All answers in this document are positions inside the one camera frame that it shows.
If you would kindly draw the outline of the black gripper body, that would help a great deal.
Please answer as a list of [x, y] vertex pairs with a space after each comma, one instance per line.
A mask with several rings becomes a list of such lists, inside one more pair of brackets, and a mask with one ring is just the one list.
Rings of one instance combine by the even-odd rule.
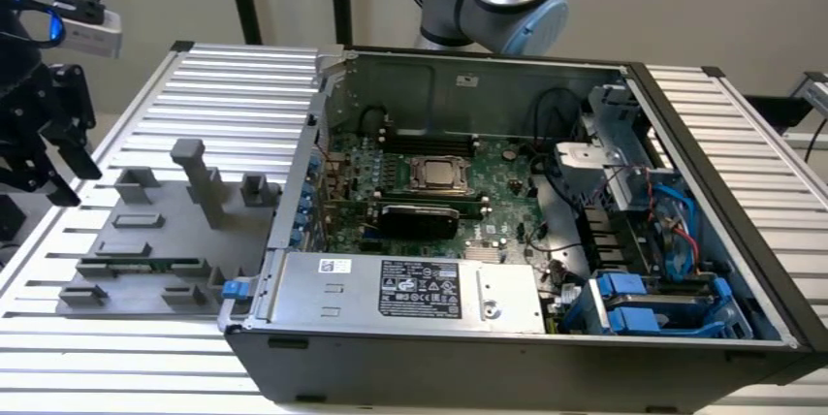
[[5, 164], [31, 164], [45, 152], [49, 139], [51, 76], [38, 64], [29, 76], [1, 96], [1, 160]]

